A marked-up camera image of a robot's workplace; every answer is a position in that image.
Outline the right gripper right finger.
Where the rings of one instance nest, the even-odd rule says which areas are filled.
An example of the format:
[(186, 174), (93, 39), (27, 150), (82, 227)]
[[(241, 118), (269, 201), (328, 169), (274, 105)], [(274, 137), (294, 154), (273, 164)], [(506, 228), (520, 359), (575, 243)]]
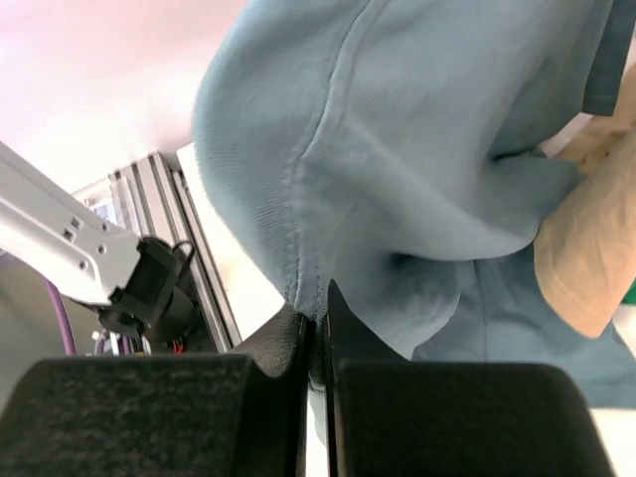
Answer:
[(579, 389), (537, 364), (412, 363), (349, 308), (323, 321), (333, 476), (609, 476)]

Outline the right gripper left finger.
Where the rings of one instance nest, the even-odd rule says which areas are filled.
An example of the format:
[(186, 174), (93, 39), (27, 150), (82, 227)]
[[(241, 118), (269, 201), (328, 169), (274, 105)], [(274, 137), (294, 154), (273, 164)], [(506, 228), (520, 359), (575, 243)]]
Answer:
[(34, 365), (1, 416), (5, 476), (299, 476), (313, 325), (283, 307), (225, 354)]

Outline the grey blue t shirt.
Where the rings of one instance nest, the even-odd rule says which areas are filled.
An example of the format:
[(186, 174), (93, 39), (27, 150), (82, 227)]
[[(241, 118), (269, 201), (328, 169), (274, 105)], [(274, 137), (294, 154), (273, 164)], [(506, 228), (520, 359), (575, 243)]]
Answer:
[(305, 316), (335, 282), (407, 359), (549, 364), (631, 408), (632, 353), (552, 311), (532, 244), (580, 181), (540, 146), (612, 111), (634, 26), (631, 1), (252, 1), (199, 91), (202, 182)]

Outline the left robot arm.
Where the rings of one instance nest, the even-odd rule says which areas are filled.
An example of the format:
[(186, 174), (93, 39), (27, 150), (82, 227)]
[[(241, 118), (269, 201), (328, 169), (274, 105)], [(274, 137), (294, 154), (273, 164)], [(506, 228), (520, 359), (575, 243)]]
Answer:
[(171, 342), (198, 319), (180, 287), (187, 263), (175, 248), (96, 215), (7, 145), (1, 248), (94, 310), (110, 332)]

